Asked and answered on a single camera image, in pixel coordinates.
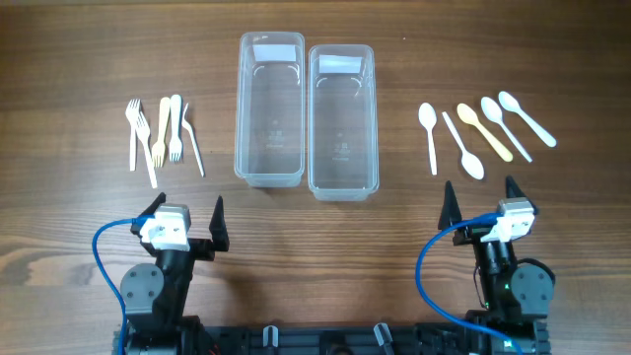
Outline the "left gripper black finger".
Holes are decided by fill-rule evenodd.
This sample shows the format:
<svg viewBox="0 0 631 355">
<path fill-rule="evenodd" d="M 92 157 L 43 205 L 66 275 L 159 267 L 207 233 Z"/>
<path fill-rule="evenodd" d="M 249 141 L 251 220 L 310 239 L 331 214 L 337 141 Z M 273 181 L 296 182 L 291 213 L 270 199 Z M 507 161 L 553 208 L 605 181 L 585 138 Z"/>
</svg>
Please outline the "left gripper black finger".
<svg viewBox="0 0 631 355">
<path fill-rule="evenodd" d="M 209 224 L 209 232 L 212 237 L 214 251 L 228 251 L 230 240 L 225 221 L 224 199 L 218 196 L 211 221 Z"/>
<path fill-rule="evenodd" d="M 132 234 L 139 234 L 146 220 L 152 218 L 158 207 L 166 201 L 167 195 L 164 192 L 161 192 L 154 201 L 134 219 L 130 227 L 130 232 Z"/>
</svg>

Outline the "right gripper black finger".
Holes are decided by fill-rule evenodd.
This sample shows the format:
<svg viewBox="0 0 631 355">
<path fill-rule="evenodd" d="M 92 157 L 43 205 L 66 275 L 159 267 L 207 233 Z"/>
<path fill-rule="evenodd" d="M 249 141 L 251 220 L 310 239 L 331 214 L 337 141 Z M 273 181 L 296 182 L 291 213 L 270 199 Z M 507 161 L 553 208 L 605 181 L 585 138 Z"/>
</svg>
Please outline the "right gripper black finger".
<svg viewBox="0 0 631 355">
<path fill-rule="evenodd" d="M 452 183 L 447 180 L 445 184 L 444 203 L 441 210 L 438 230 L 444 231 L 448 227 L 462 221 L 461 212 L 457 203 L 456 193 Z"/>
<path fill-rule="evenodd" d="M 533 214 L 538 214 L 538 208 L 532 200 L 520 189 L 512 176 L 506 176 L 505 180 L 506 197 L 507 198 L 525 198 L 533 208 Z"/>
</svg>

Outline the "white spoon bowl down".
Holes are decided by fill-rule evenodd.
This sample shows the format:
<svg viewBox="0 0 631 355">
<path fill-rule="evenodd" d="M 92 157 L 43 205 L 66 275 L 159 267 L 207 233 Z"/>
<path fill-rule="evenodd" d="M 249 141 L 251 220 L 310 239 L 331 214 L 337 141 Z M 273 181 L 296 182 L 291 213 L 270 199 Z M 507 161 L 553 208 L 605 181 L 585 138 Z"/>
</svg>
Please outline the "white spoon bowl down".
<svg viewBox="0 0 631 355">
<path fill-rule="evenodd" d="M 460 163 L 463 167 L 463 169 L 473 178 L 478 179 L 478 180 L 482 180 L 484 178 L 484 168 L 483 165 L 481 163 L 481 161 L 473 154 L 471 154 L 464 146 L 458 132 L 457 129 L 453 123 L 453 121 L 451 120 L 450 116 L 443 111 L 442 112 L 442 117 L 452 135 L 452 137 L 454 138 L 457 146 L 460 149 L 461 152 L 461 157 L 460 157 Z"/>
</svg>

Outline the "thin-handled white spoon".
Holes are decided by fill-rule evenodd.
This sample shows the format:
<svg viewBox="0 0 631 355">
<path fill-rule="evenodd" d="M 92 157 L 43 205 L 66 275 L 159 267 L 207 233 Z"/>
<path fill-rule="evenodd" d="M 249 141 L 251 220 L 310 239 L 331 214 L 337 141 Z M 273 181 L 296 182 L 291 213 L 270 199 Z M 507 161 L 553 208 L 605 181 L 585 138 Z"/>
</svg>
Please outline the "thin-handled white spoon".
<svg viewBox="0 0 631 355">
<path fill-rule="evenodd" d="M 490 97 L 483 97 L 480 103 L 481 103 L 482 111 L 484 112 L 486 117 L 490 121 L 498 124 L 503 129 L 503 131 L 505 132 L 509 140 L 513 143 L 513 145 L 517 148 L 517 150 L 522 154 L 522 156 L 529 163 L 531 163 L 532 157 L 524 148 L 524 146 L 521 144 L 521 142 L 517 139 L 517 137 L 512 133 L 512 131 L 505 124 L 503 112 L 500 106 Z"/>
</svg>

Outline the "yellow plastic spoon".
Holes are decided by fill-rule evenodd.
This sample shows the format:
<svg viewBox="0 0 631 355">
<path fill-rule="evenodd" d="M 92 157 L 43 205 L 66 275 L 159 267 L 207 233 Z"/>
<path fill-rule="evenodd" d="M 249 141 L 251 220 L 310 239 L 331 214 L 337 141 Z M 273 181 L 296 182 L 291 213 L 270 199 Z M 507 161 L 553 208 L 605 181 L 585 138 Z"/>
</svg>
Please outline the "yellow plastic spoon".
<svg viewBox="0 0 631 355">
<path fill-rule="evenodd" d="M 484 139 L 503 161 L 513 161 L 513 154 L 480 122 L 476 112 L 470 106 L 458 104 L 456 106 L 456 112 L 462 122 L 472 125 L 482 134 Z"/>
</svg>

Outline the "white spoon bowl up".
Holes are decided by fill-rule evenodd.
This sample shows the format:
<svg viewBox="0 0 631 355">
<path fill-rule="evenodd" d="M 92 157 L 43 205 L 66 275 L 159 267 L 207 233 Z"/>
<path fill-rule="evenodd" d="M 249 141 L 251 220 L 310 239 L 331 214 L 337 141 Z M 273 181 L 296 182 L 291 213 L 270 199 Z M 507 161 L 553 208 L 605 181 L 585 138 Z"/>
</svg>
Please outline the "white spoon bowl up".
<svg viewBox="0 0 631 355">
<path fill-rule="evenodd" d="M 433 176 L 438 174 L 437 169 L 437 156 L 435 150 L 435 143 L 433 137 L 433 129 L 437 123 L 436 112 L 433 107 L 429 103 L 423 103 L 418 110 L 418 119 L 420 124 L 427 131 L 427 139 L 428 139 L 428 155 L 430 162 L 430 170 Z"/>
</svg>

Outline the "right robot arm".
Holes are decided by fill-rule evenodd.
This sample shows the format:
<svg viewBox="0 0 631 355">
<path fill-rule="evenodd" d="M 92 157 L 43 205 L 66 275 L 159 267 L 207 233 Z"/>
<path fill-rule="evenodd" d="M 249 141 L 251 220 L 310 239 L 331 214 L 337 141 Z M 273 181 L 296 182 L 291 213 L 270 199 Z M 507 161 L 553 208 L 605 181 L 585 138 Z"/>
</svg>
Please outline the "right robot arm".
<svg viewBox="0 0 631 355">
<path fill-rule="evenodd" d="M 506 177 L 506 197 L 499 201 L 494 222 L 474 222 L 455 230 L 453 244 L 472 246 L 474 283 L 482 297 L 481 311 L 470 310 L 465 320 L 488 327 L 504 340 L 466 327 L 437 324 L 419 332 L 428 343 L 425 354 L 548 354 L 551 346 L 545 324 L 556 277 L 542 262 L 516 257 L 513 242 L 528 235 L 537 207 L 512 177 Z"/>
</svg>

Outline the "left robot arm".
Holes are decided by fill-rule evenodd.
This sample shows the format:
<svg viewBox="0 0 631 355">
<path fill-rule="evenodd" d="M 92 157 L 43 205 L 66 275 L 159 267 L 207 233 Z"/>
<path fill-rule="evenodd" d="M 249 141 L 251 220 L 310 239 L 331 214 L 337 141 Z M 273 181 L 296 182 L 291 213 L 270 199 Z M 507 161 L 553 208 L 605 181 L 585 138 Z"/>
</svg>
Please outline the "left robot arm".
<svg viewBox="0 0 631 355">
<path fill-rule="evenodd" d="M 197 261 L 212 261 L 229 250 L 224 200 L 218 197 L 209 224 L 209 239 L 191 238 L 190 212 L 170 204 L 160 193 L 132 220 L 130 232 L 155 258 L 123 276 L 118 289 L 123 306 L 114 354 L 218 354 L 218 343 L 198 316 L 185 316 L 184 306 Z"/>
</svg>

